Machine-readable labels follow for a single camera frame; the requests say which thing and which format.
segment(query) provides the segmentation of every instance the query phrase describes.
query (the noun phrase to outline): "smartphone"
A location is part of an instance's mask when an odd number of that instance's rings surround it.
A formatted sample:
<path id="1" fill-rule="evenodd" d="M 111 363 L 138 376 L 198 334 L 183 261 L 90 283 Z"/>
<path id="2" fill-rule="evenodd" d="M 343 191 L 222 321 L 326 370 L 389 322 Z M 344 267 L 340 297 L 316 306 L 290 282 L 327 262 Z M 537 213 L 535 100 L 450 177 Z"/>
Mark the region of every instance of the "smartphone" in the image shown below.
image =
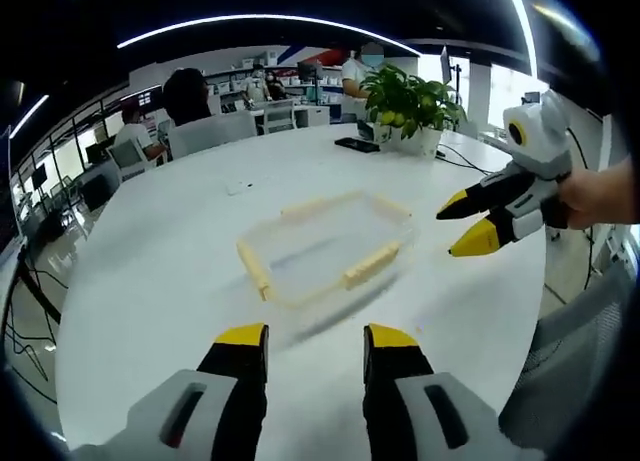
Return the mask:
<path id="1" fill-rule="evenodd" d="M 342 146 L 343 148 L 355 149 L 361 153 L 375 153 L 380 151 L 380 146 L 373 143 L 367 143 L 360 139 L 355 138 L 342 138 L 335 142 L 336 146 Z"/>

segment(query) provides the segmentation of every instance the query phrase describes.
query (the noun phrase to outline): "person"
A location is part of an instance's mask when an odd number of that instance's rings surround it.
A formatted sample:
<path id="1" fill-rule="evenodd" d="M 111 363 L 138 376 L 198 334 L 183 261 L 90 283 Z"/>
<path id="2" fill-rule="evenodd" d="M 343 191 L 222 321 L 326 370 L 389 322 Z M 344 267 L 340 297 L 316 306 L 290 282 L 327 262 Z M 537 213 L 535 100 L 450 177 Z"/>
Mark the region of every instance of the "person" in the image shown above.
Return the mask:
<path id="1" fill-rule="evenodd" d="M 167 114 L 176 126 L 208 118 L 209 87 L 200 71 L 195 68 L 174 71 L 162 88 Z"/>
<path id="2" fill-rule="evenodd" d="M 251 76 L 244 80 L 242 85 L 242 98 L 245 103 L 249 105 L 271 101 L 269 88 L 264 81 L 264 68 L 261 64 L 254 64 Z"/>
<path id="3" fill-rule="evenodd" d="M 277 78 L 275 73 L 269 71 L 266 75 L 267 88 L 269 89 L 269 95 L 274 101 L 280 101 L 287 98 L 287 93 L 284 90 L 284 85 Z"/>
<path id="4" fill-rule="evenodd" d="M 586 229 L 596 223 L 640 223 L 631 158 L 604 171 L 574 170 L 558 189 L 569 207 L 568 224 Z"/>
<path id="5" fill-rule="evenodd" d="M 140 108 L 137 104 L 129 103 L 122 107 L 122 121 L 124 126 L 116 134 L 116 139 L 113 142 L 114 146 L 132 140 L 138 143 L 148 160 L 157 158 L 167 150 L 164 145 L 154 143 L 151 136 L 149 136 L 147 128 L 139 124 Z"/>
<path id="6" fill-rule="evenodd" d="M 367 43 L 356 50 L 354 56 L 342 65 L 342 113 L 364 118 L 364 106 L 369 92 L 360 89 L 360 83 L 384 61 L 384 50 L 376 43 Z"/>

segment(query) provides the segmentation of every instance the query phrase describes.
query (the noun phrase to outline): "potted plant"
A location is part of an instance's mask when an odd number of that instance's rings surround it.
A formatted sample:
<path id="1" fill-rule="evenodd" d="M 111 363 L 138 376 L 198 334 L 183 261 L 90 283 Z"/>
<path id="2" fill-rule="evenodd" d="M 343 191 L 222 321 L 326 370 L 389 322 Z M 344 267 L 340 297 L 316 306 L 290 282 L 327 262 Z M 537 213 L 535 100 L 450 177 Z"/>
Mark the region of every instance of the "potted plant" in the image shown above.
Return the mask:
<path id="1" fill-rule="evenodd" d="M 375 123 L 375 142 L 414 156 L 435 157 L 440 136 L 466 120 L 462 106 L 450 100 L 453 88 L 384 66 L 361 83 L 369 91 L 366 109 Z"/>

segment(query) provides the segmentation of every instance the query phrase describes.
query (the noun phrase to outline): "green leaves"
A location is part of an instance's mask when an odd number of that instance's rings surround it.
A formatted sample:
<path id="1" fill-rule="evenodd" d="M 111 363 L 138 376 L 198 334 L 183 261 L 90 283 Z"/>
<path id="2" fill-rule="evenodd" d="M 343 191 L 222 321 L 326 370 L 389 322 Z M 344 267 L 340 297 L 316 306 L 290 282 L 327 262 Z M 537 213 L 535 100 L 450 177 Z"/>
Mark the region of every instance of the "green leaves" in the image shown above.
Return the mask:
<path id="1" fill-rule="evenodd" d="M 371 122 L 402 129 L 402 139 L 425 127 L 444 126 L 466 120 L 462 106 L 450 101 L 450 86 L 409 76 L 395 66 L 384 66 L 360 84 L 370 92 L 366 108 Z"/>

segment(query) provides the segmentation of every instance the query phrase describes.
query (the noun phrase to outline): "white round table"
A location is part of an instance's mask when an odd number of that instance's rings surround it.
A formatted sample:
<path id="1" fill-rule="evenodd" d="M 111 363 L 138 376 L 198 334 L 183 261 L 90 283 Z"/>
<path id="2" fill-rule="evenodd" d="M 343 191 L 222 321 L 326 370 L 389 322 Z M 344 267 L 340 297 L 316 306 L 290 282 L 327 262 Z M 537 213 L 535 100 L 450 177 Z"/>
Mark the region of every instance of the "white round table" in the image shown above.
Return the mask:
<path id="1" fill-rule="evenodd" d="M 256 459 L 367 459 L 362 416 L 363 327 L 408 332 L 497 412 L 518 379 L 542 296 L 543 230 L 497 253 L 447 249 L 479 216 L 436 221 L 448 198 L 481 174 L 439 160 L 363 154 L 333 141 L 355 125 L 261 136 L 188 156 L 124 183 L 95 225 L 72 275 L 56 354 L 56 389 L 70 448 L 124 428 L 137 400 L 180 369 L 195 369 L 217 335 L 256 322 L 237 238 L 283 207 L 354 189 L 413 212 L 411 269 L 364 309 L 269 352 L 268 411 Z M 478 166 L 509 156 L 446 133 Z M 442 149 L 448 159 L 465 164 Z"/>

